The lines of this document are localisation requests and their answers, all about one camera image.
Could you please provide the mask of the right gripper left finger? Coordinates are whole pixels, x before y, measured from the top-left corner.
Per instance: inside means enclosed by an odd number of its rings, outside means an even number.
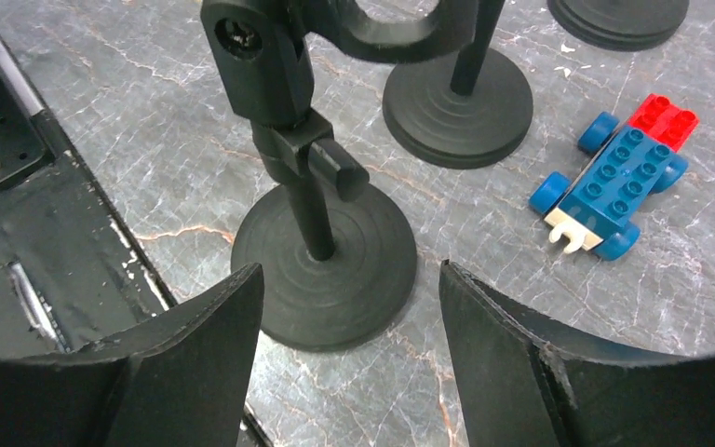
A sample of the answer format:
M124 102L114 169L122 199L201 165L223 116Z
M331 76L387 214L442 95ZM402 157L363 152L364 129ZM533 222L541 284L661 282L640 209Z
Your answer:
M234 446L263 314L259 264L73 353L0 359L0 446Z

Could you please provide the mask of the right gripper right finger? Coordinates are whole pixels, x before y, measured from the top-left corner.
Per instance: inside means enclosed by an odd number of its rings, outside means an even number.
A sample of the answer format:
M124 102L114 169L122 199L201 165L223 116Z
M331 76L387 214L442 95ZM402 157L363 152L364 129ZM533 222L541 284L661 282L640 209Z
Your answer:
M715 446L715 353L583 332L451 261L438 296L470 445Z

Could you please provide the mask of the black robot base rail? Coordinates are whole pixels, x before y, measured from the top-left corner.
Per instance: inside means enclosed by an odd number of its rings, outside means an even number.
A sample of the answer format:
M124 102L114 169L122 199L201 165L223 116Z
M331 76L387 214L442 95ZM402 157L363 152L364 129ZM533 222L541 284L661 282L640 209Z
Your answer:
M0 358L72 352L172 304L0 36Z

